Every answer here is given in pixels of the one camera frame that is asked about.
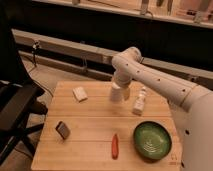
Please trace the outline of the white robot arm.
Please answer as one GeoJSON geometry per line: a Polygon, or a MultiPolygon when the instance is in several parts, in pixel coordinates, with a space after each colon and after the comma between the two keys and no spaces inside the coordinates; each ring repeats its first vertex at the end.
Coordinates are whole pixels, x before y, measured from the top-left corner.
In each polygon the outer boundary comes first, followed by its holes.
{"type": "Polygon", "coordinates": [[[213,91],[140,63],[141,52],[129,47],[112,57],[114,82],[127,88],[133,79],[185,110],[180,171],[213,171],[213,91]]]}

